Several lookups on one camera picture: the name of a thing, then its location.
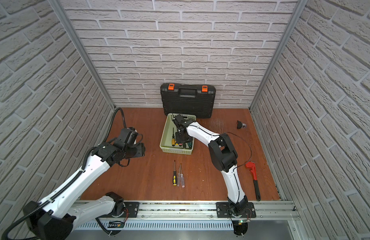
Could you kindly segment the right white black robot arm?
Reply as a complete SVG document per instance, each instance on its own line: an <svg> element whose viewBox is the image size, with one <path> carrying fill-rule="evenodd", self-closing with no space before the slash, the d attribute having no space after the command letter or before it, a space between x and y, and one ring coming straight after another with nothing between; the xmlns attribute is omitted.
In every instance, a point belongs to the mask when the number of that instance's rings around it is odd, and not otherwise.
<svg viewBox="0 0 370 240"><path fill-rule="evenodd" d="M211 160L214 167L219 170L224 178L228 202L234 215L239 215L248 204L238 175L238 153L227 134L214 133L193 119L185 119L182 115L176 115L173 123L177 128L175 133L179 143L187 143L194 138L209 148Z"/></svg>

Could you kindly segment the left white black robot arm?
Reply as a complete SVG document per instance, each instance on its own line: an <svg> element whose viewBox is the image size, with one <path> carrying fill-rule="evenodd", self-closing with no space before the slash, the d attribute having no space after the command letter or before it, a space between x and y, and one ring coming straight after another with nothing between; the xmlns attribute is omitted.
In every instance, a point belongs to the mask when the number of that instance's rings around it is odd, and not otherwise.
<svg viewBox="0 0 370 240"><path fill-rule="evenodd" d="M127 217L121 196L109 192L100 199L73 207L83 192L104 172L122 160L144 156L145 146L137 141L135 128L125 128L119 137L88 150L82 167L60 187L40 202L29 202L23 208L29 230L41 240L64 240L82 224L101 216Z"/></svg>

